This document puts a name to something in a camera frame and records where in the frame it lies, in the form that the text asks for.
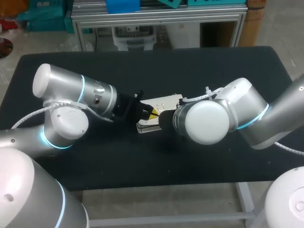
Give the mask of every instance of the cable wrap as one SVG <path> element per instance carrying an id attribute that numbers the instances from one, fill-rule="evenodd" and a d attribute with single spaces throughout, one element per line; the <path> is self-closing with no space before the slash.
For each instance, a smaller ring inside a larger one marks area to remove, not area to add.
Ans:
<path id="1" fill-rule="evenodd" d="M 113 122 L 113 120 L 111 120 L 109 118 L 100 116 L 93 109 L 91 109 L 90 107 L 88 107 L 85 104 L 70 101 L 70 100 L 48 100 L 48 101 L 45 101 L 43 103 L 44 108 L 38 109 L 38 110 L 24 116 L 22 119 L 20 119 L 18 122 L 16 122 L 12 126 L 12 129 L 15 129 L 15 128 L 19 127 L 23 122 L 27 121 L 29 118 L 31 118 L 35 115 L 38 115 L 40 113 L 44 113 L 44 112 L 46 112 L 48 110 L 51 110 L 51 109 L 59 108 L 61 106 L 66 106 L 66 105 L 69 105 L 69 106 L 72 106 L 72 107 L 78 107 L 78 108 L 83 109 L 83 110 L 87 110 L 91 114 L 93 114 L 94 116 L 96 116 L 97 118 L 99 118 L 101 120 L 105 120 L 105 121 L 108 121 L 108 122 Z"/>

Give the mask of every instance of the teal object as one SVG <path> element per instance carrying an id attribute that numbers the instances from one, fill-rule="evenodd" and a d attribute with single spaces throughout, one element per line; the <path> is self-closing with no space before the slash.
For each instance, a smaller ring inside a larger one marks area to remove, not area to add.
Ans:
<path id="1" fill-rule="evenodd" d="M 129 13 L 141 10 L 140 0 L 105 0 L 108 13 Z"/>
<path id="2" fill-rule="evenodd" d="M 181 3 L 181 0 L 158 0 L 168 6 L 171 6 L 172 8 L 178 8 L 178 6 Z"/>
<path id="3" fill-rule="evenodd" d="M 65 9 L 57 6 L 40 7 L 20 13 L 17 20 L 49 20 L 64 18 Z"/>
<path id="4" fill-rule="evenodd" d="M 236 3 L 245 3 L 245 2 L 246 0 L 188 0 L 188 6 L 236 4 Z"/>
<path id="5" fill-rule="evenodd" d="M 72 23 L 72 19 L 71 19 L 71 11 L 66 12 L 66 16 L 64 18 L 64 23 L 65 23 L 66 31 L 68 33 L 75 33 L 73 23 Z M 87 28 L 87 29 L 83 28 L 82 32 L 84 34 L 88 34 L 88 33 L 91 32 L 91 30 L 89 28 Z"/>
<path id="6" fill-rule="evenodd" d="M 33 20 L 27 23 L 27 31 L 46 32 L 46 31 L 65 31 L 64 19 L 52 20 Z"/>

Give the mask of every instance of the orange object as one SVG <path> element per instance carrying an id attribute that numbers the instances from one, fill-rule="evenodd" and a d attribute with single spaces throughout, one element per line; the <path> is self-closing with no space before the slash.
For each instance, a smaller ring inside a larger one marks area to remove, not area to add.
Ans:
<path id="1" fill-rule="evenodd" d="M 241 37 L 238 42 L 239 47 L 249 47 L 255 45 L 263 17 L 264 9 L 248 10 Z"/>
<path id="2" fill-rule="evenodd" d="M 266 5 L 267 0 L 247 0 L 248 8 L 262 8 Z"/>
<path id="3" fill-rule="evenodd" d="M 16 16 L 28 7 L 29 0 L 0 0 L 0 18 Z"/>

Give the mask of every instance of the table leg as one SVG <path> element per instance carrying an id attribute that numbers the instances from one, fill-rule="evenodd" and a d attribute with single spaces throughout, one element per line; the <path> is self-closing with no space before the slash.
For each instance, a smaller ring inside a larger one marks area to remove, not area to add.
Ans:
<path id="1" fill-rule="evenodd" d="M 236 43 L 235 43 L 236 47 L 238 46 L 238 42 L 239 42 L 239 39 L 240 39 L 241 34 L 242 34 L 242 29 L 243 29 L 245 17 L 246 17 L 246 14 L 242 14 L 241 15 L 241 24 L 240 24 L 239 29 L 238 29 L 237 39 L 236 39 Z"/>
<path id="2" fill-rule="evenodd" d="M 98 29 L 97 28 L 93 28 L 93 34 L 94 34 L 94 37 L 95 37 L 94 52 L 96 52 L 97 51 L 98 41 L 99 41 L 99 35 L 98 35 Z"/>
<path id="3" fill-rule="evenodd" d="M 243 212 L 252 212 L 255 208 L 247 182 L 236 183 L 238 198 Z"/>
<path id="4" fill-rule="evenodd" d="M 245 220 L 246 228 L 260 228 L 263 222 L 266 220 L 264 205 L 269 187 L 265 190 L 260 201 L 254 207 L 247 182 L 236 183 L 237 193 L 240 198 L 242 210 L 244 212 L 252 211 L 255 215 L 254 218 Z"/>
<path id="5" fill-rule="evenodd" d="M 237 36 L 238 36 L 238 31 L 239 31 L 239 27 L 241 24 L 241 15 L 239 15 L 238 20 L 236 21 L 234 28 L 233 28 L 233 32 L 232 32 L 232 37 L 231 37 L 231 41 L 230 41 L 230 47 L 235 47 L 236 46 L 236 40 L 237 40 Z"/>
<path id="6" fill-rule="evenodd" d="M 82 51 L 86 51 L 86 43 L 84 39 L 84 34 L 82 32 L 81 26 L 79 23 L 76 23 L 76 26 L 78 28 L 78 34 L 79 34 L 79 40 L 80 40 L 80 46 Z"/>
<path id="7" fill-rule="evenodd" d="M 74 28 L 74 33 L 75 33 L 77 44 L 78 44 L 79 48 L 81 49 L 81 43 L 80 43 L 80 38 L 79 38 L 79 33 L 78 33 L 78 27 L 76 25 L 76 22 L 74 22 L 74 21 L 73 21 L 73 28 Z"/>

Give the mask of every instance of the white container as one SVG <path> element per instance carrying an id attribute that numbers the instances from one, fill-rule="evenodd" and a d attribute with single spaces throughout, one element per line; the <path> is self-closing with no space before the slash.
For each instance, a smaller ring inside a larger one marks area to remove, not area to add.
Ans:
<path id="1" fill-rule="evenodd" d="M 174 49 L 200 47 L 200 23 L 174 23 L 166 25 L 168 37 Z"/>
<path id="2" fill-rule="evenodd" d="M 156 43 L 156 29 L 153 28 L 153 33 L 148 36 L 138 37 L 117 37 L 115 27 L 112 27 L 113 42 L 118 47 L 119 51 L 128 51 L 130 49 L 153 50 Z"/>

